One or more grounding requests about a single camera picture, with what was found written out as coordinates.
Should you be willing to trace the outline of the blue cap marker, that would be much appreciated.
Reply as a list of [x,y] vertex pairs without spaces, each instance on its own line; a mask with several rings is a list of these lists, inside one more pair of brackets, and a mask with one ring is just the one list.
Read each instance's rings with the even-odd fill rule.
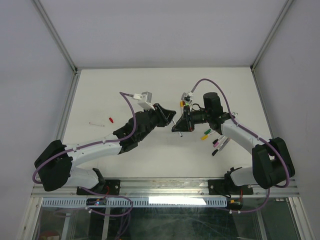
[[[172,119],[172,122],[173,122],[173,125],[175,126],[176,125],[176,121],[174,119]],[[182,133],[180,131],[178,131],[178,134],[179,134],[179,136],[181,138],[183,137],[183,135],[182,135]]]

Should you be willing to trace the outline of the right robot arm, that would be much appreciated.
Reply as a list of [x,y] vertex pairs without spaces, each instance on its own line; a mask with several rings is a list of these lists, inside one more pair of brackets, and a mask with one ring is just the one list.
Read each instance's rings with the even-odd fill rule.
[[171,130],[192,132],[197,124],[208,123],[212,130],[233,140],[251,154],[250,167],[233,167],[225,173],[223,187],[226,192],[234,194],[244,185],[259,185],[267,190],[295,175],[289,150],[282,138],[266,141],[241,128],[223,110],[216,92],[205,93],[203,103],[204,107],[198,110],[184,106],[181,117]]

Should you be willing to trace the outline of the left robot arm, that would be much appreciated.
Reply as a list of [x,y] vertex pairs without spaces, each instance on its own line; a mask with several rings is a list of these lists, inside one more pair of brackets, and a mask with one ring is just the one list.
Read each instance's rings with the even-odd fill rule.
[[168,126],[176,111],[155,103],[152,109],[135,112],[128,122],[113,133],[93,142],[63,144],[52,141],[35,160],[35,184],[42,185],[46,192],[62,187],[84,187],[93,194],[105,188],[105,179],[97,168],[83,169],[79,166],[102,157],[120,155],[136,148],[155,128]]

